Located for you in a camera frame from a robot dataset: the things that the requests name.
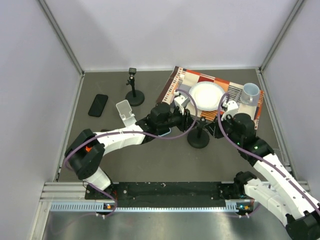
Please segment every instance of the plate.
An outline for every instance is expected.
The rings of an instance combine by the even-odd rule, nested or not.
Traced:
[[[196,107],[202,111],[215,111],[225,91],[218,84],[202,81],[191,87],[189,94],[193,97]]]

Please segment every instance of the black smartphone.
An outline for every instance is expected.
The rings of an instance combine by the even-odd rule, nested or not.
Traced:
[[[93,100],[88,115],[97,118],[100,117],[104,111],[108,98],[109,97],[107,95],[97,94]]]

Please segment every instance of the white wall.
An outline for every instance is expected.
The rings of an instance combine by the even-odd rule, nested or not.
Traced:
[[[37,1],[0,1],[0,33],[0,238],[24,240],[80,77]]]
[[[88,70],[259,67],[297,0],[46,0]]]
[[[265,71],[299,176],[320,199],[320,1],[307,0]]]

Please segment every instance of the patterned cloth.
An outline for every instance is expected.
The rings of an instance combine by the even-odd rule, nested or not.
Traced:
[[[251,119],[255,123],[255,129],[258,128],[259,124],[259,118],[261,114],[261,108],[262,103],[264,100],[264,91],[260,90],[260,98],[257,106],[248,106],[240,101],[240,96],[242,93],[242,90],[244,88],[243,85],[237,84],[234,82],[226,81],[221,78],[217,78],[214,76],[208,76],[196,71],[188,70],[182,67],[176,66],[169,77],[168,81],[166,82],[162,92],[160,93],[157,103],[165,102],[170,104],[172,107],[175,107],[174,105],[174,92],[178,88],[179,85],[179,79],[180,75],[183,74],[184,78],[182,80],[182,84],[179,86],[179,88],[189,91],[192,86],[194,86],[197,83],[208,81],[215,84],[218,84],[223,88],[225,92],[228,92],[230,94],[230,99],[235,100],[237,98],[237,104],[239,106],[238,113],[246,113],[251,116]],[[196,111],[194,106],[189,103],[186,107],[188,110],[190,110],[191,115],[195,115]],[[217,115],[217,111],[201,111],[198,110],[198,117],[205,117],[206,120],[213,121]]]

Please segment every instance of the light blue mug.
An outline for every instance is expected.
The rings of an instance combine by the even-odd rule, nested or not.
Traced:
[[[257,106],[260,98],[260,89],[254,83],[246,83],[243,86],[240,101],[248,106]]]

